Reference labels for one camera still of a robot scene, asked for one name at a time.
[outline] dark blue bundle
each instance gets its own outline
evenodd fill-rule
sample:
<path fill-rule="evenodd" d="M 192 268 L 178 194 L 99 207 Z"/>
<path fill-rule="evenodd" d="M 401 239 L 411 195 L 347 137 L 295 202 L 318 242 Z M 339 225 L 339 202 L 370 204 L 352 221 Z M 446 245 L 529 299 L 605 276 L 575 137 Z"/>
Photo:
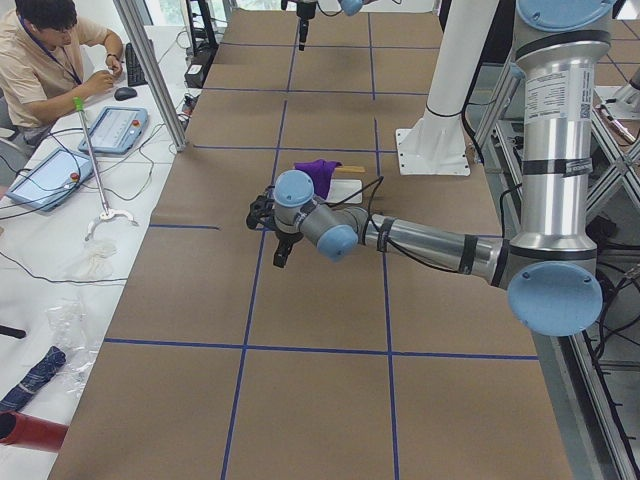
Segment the dark blue bundle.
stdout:
<path fill-rule="evenodd" d="M 51 347 L 44 358 L 0 401 L 0 412 L 22 410 L 38 390 L 49 383 L 66 359 L 62 350 Z"/>

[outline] keyboard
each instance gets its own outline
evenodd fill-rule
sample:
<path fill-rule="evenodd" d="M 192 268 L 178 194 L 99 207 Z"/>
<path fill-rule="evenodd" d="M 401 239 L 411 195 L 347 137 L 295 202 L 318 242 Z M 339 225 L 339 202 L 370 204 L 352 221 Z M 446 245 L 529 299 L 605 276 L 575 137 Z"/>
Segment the keyboard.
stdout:
<path fill-rule="evenodd" d="M 140 65 L 136 52 L 133 51 L 133 45 L 130 43 L 127 43 L 124 48 L 124 59 L 127 66 L 127 85 L 130 87 L 146 85 L 147 80 L 144 78 L 142 65 Z"/>

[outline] black mouse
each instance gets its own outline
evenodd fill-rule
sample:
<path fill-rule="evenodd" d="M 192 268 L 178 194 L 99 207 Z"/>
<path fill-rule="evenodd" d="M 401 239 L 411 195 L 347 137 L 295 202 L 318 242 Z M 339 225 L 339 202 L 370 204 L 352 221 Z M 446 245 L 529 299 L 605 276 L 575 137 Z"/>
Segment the black mouse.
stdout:
<path fill-rule="evenodd" d="M 131 87 L 120 87 L 113 94 L 113 98 L 118 101 L 127 100 L 128 98 L 133 98 L 138 96 L 138 92 L 136 92 Z"/>

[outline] white desk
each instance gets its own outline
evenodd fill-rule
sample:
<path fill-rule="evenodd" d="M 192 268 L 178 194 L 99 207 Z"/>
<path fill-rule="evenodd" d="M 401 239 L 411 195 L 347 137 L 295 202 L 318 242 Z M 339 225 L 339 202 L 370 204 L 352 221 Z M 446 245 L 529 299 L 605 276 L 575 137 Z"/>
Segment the white desk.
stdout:
<path fill-rule="evenodd" d="M 148 30 L 154 42 L 157 58 L 166 52 L 160 67 L 176 106 L 181 105 L 181 99 L 188 91 L 182 77 L 186 70 L 184 50 L 175 43 L 176 35 L 180 30 L 179 27 L 150 27 Z M 96 56 L 96 58 L 103 61 L 104 49 L 98 53 L 99 57 Z M 97 69 L 103 68 L 103 64 L 98 61 L 94 63 Z M 116 88 L 124 85 L 126 85 L 125 75 L 119 79 Z M 105 105 L 146 108 L 149 111 L 149 124 L 134 148 L 149 138 L 154 126 L 163 123 L 149 87 L 147 85 L 136 87 L 136 90 L 138 96 L 124 102 L 116 102 L 112 96 L 113 92 L 109 92 L 93 97 L 85 104 L 90 121 L 96 118 Z M 61 118 L 53 132 L 78 126 L 78 115 L 73 113 Z M 60 134 L 58 139 L 69 149 L 77 150 L 82 134 L 81 132 L 64 133 Z M 53 139 L 48 138 L 38 148 L 27 166 L 31 168 L 37 165 L 57 146 Z M 165 127 L 161 128 L 143 151 L 155 162 L 151 184 L 144 192 L 129 202 L 120 200 L 107 192 L 111 206 L 130 211 L 140 225 L 132 226 L 126 219 L 118 217 L 111 222 L 100 224 L 95 231 L 96 240 L 111 239 L 117 248 L 117 252 L 108 258 L 113 268 L 110 278 L 127 277 L 129 274 L 149 225 L 151 211 L 158 201 L 171 169 L 175 149 Z M 119 160 L 120 158 L 115 157 L 99 157 L 103 170 L 113 166 Z M 145 183 L 150 165 L 140 153 L 133 153 L 125 162 L 106 171 L 102 175 L 103 183 L 105 187 L 115 190 L 120 195 L 130 197 Z M 65 203 L 50 213 L 35 212 L 0 220 L 0 226 L 5 230 L 0 236 L 0 251 L 21 262 L 36 275 L 52 279 L 68 278 L 65 270 L 83 255 L 84 237 L 89 222 L 102 211 L 98 191 L 88 188 L 92 186 L 95 187 L 94 179 L 89 180 Z M 0 201 L 0 218 L 27 211 L 23 207 L 9 207 L 10 205 L 12 202 L 6 198 Z M 96 350 L 109 326 L 124 283 L 108 286 L 53 285 L 32 279 L 15 264 L 0 258 L 0 288 L 3 292 L 0 299 L 0 324 L 27 331 L 27 337 L 23 340 L 0 336 L 0 365 L 2 365 L 0 397 L 2 397 L 42 359 L 53 344 L 54 332 L 48 325 L 47 309 L 60 306 L 65 299 L 81 302 L 84 308 L 83 324 L 87 343 Z M 71 375 L 65 374 L 65 369 L 61 370 L 47 386 L 38 392 L 23 413 L 69 424 L 79 401 L 79 394 L 66 392 L 72 385 Z M 0 478 L 3 480 L 46 479 L 55 457 L 56 455 L 51 453 L 0 446 Z"/>

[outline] man's hand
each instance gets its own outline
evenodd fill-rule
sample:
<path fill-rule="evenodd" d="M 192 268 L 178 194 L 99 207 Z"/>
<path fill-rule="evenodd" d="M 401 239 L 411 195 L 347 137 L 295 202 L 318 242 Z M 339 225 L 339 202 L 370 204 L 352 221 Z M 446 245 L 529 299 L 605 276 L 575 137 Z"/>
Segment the man's hand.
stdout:
<path fill-rule="evenodd" d="M 89 80 L 84 82 L 84 86 L 89 96 L 97 93 L 106 92 L 113 87 L 115 78 L 107 70 L 100 70 L 89 77 Z"/>
<path fill-rule="evenodd" d="M 117 79 L 122 75 L 122 63 L 115 55 L 109 55 L 105 61 L 114 79 Z"/>

